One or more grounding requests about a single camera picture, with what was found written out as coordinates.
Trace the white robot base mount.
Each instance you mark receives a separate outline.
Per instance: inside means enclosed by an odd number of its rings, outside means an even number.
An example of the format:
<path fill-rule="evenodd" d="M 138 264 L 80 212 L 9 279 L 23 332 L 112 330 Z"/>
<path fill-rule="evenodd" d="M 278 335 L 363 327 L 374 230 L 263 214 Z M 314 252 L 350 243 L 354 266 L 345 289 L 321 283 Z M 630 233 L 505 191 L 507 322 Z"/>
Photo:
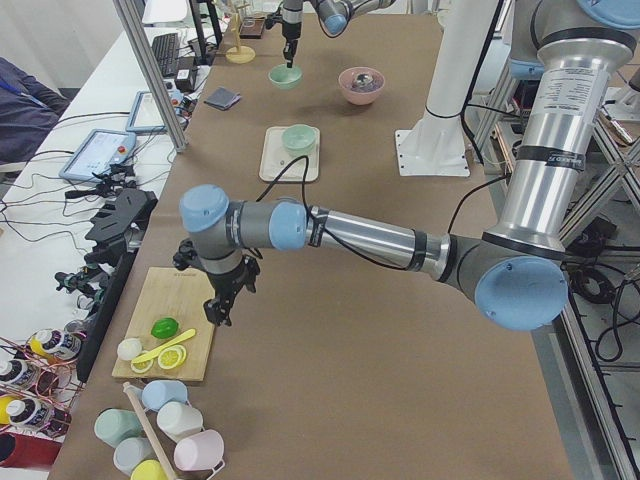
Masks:
<path fill-rule="evenodd" d="M 399 173 L 411 176 L 467 177 L 462 112 L 486 42 L 502 4 L 454 1 L 446 17 L 423 117 L 410 130 L 398 130 Z"/>

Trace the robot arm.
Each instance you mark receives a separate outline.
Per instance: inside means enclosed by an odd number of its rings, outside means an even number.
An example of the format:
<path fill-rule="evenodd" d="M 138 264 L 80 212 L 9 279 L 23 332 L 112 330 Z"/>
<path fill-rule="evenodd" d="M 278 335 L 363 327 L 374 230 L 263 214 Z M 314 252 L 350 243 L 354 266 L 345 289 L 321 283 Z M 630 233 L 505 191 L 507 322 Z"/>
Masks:
<path fill-rule="evenodd" d="M 279 251 L 331 245 L 393 270 L 423 272 L 452 286 L 504 328 L 552 322 L 568 301 L 559 232 L 585 167 L 597 111 L 611 75 L 639 39 L 635 1 L 521 1 L 512 50 L 543 72 L 498 222 L 480 238 L 432 235 L 304 200 L 233 201 L 218 186 L 186 191 L 179 211 L 187 236 L 178 269 L 204 272 L 215 295 L 215 325 L 229 322 L 237 294 L 260 269 L 252 248 Z"/>
<path fill-rule="evenodd" d="M 361 0 L 361 1 L 309 1 L 320 25 L 330 37 L 343 33 L 354 18 L 375 10 L 386 9 L 395 3 L 394 0 Z M 276 22 L 281 24 L 281 32 L 285 44 L 283 58 L 285 67 L 292 69 L 302 33 L 303 7 L 306 1 L 284 0 L 276 10 Z"/>

